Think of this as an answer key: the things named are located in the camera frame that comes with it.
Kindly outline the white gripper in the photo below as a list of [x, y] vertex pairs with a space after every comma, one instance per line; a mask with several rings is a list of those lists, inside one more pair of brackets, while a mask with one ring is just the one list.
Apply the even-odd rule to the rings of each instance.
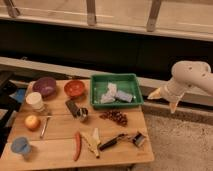
[[161, 88], [157, 88], [148, 95], [150, 100], [160, 99], [161, 96], [163, 99], [167, 100], [170, 107], [170, 112], [175, 113], [178, 102], [183, 97], [185, 93], [185, 87], [183, 84], [178, 83], [175, 80], [169, 80]]

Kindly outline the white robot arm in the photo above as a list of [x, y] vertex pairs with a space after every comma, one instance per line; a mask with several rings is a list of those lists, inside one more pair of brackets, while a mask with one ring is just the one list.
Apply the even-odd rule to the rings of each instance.
[[178, 61], [171, 69], [172, 77], [165, 85], [148, 95], [150, 100], [163, 98], [169, 102], [174, 113], [184, 94], [198, 87], [213, 96], [213, 73], [208, 63], [203, 61]]

